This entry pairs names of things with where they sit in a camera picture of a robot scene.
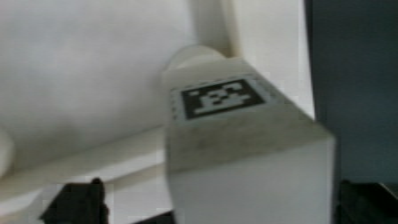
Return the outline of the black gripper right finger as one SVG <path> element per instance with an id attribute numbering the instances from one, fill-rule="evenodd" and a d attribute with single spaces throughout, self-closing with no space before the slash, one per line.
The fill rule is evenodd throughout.
<path id="1" fill-rule="evenodd" d="M 336 224 L 398 224 L 398 183 L 342 181 Z"/>

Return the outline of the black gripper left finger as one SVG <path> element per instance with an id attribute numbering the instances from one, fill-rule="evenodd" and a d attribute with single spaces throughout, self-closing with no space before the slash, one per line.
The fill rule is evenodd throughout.
<path id="1" fill-rule="evenodd" d="M 45 224 L 109 224 L 105 183 L 95 178 L 87 183 L 68 183 L 40 216 Z"/>

